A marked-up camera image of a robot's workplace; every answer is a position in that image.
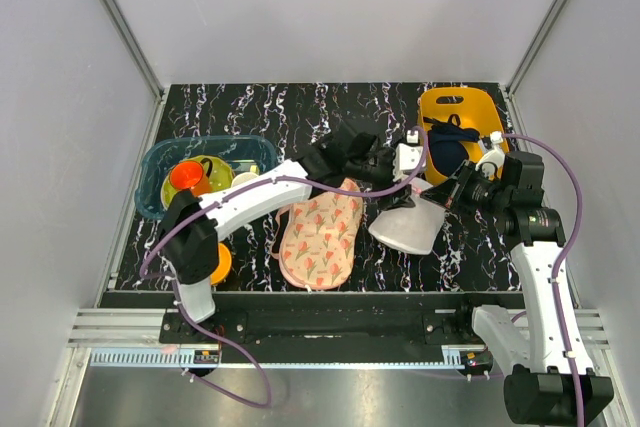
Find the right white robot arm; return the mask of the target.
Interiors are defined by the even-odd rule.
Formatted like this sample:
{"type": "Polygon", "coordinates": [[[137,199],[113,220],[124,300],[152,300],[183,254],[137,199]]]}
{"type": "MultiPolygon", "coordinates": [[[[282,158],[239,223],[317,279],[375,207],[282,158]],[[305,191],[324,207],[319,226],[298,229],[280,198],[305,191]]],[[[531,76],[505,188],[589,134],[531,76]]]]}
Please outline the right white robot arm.
{"type": "Polygon", "coordinates": [[[519,425],[586,426],[614,398],[587,353],[567,283],[566,238],[559,213],[543,206],[544,164],[528,152],[507,153],[491,180],[471,161],[422,198],[462,215],[481,211],[500,225],[521,282],[528,332],[508,311],[481,305],[459,313],[454,331],[466,343],[482,340],[504,374],[509,418],[519,425]]]}

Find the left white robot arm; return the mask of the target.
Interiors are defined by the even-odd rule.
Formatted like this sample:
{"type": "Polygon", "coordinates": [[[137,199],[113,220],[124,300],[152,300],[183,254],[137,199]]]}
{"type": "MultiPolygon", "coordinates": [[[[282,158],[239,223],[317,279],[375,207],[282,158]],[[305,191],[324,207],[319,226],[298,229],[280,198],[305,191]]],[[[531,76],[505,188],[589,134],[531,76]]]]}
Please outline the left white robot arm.
{"type": "Polygon", "coordinates": [[[416,175],[425,163],[416,150],[423,134],[413,128],[387,145],[378,134],[342,125],[254,180],[201,196],[178,193],[162,219],[154,251],[171,263],[177,306],[185,314],[181,331],[196,343],[215,333],[210,276],[219,265],[221,241],[282,207],[324,192],[343,194],[347,178],[370,184],[369,198],[404,191],[401,173],[416,175]]]}

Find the white mesh laundry bag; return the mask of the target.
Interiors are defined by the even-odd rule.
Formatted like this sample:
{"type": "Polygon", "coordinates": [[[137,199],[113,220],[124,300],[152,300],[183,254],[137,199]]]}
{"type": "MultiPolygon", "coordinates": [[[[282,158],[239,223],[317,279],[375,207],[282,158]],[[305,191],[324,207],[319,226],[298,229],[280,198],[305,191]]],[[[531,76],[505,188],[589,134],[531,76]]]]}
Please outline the white mesh laundry bag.
{"type": "Polygon", "coordinates": [[[409,203],[382,211],[368,227],[380,243],[394,250],[429,255],[445,220],[445,209],[422,199],[420,194],[432,187],[424,179],[411,181],[409,203]]]}

